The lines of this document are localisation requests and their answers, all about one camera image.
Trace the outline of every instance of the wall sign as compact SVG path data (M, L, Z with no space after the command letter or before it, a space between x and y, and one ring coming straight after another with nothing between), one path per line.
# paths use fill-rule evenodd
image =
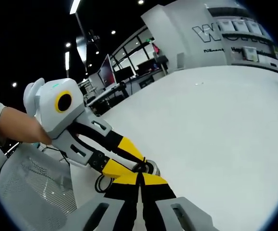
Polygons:
M214 23L211 25L203 24L202 26L194 26L192 30L199 36L203 42L221 41L214 29Z

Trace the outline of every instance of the yellow camera ring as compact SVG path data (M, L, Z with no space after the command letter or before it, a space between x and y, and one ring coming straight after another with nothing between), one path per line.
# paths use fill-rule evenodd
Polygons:
M72 95L68 90L60 92L55 101L55 109L59 113L63 113L69 109L72 104Z

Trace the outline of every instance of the white wall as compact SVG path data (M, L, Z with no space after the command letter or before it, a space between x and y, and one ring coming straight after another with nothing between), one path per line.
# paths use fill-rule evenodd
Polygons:
M233 0L177 0L166 6L157 5L142 15L157 46L167 56L169 69L176 69L177 54L182 52L185 68L227 65L221 33L206 9L217 5L236 3ZM206 49L219 51L204 52Z
M142 15L142 19L151 31L157 46L169 60L169 68L177 66L177 54L185 52L186 48L177 28L165 12L165 7L157 5Z

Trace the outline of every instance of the cable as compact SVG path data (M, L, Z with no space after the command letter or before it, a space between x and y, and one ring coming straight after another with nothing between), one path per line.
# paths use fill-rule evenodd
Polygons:
M44 152L44 150L47 149L47 148L48 148L48 149L55 150L55 151L57 151L57 152L60 152L61 155L63 156L64 160L67 162L67 164L70 165L70 162L68 162L67 159L66 159L66 158L67 158L67 155L66 155L65 152L62 152L62 151L60 151L59 149L51 148L51 147L48 147L48 146L46 146L45 148L43 148L43 149L42 149L42 152Z
M109 185L107 186L107 188L105 188L104 190L101 189L101 180L104 179L104 175L100 175L99 177L97 177L96 181L95 181L95 184L94 184L94 188L95 188L95 191L98 192L98 193L105 193L108 191L108 189L110 188L110 186L112 185L112 182L114 181L113 178L110 178L110 183Z

